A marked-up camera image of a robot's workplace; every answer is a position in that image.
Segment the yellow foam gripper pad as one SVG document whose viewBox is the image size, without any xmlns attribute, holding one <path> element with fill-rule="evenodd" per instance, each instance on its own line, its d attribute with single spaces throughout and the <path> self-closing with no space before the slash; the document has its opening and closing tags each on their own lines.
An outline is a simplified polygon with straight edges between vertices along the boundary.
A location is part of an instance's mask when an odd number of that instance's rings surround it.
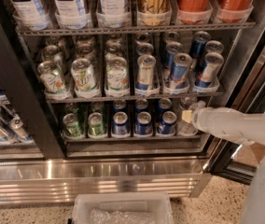
<svg viewBox="0 0 265 224">
<path fill-rule="evenodd" d="M 184 110 L 182 112 L 182 120 L 187 123 L 192 122 L 192 116 L 193 116 L 193 112 L 191 110 Z"/>
</svg>

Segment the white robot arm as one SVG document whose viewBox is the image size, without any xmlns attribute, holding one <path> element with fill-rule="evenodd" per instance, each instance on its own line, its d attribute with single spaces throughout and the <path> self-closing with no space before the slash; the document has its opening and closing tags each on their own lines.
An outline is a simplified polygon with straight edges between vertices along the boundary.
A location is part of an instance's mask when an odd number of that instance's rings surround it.
<svg viewBox="0 0 265 224">
<path fill-rule="evenodd" d="M 232 143 L 265 146 L 265 113 L 245 114 L 226 107 L 204 107 L 184 111 L 182 120 Z M 265 156 L 250 184 L 241 224 L 265 224 Z"/>
</svg>

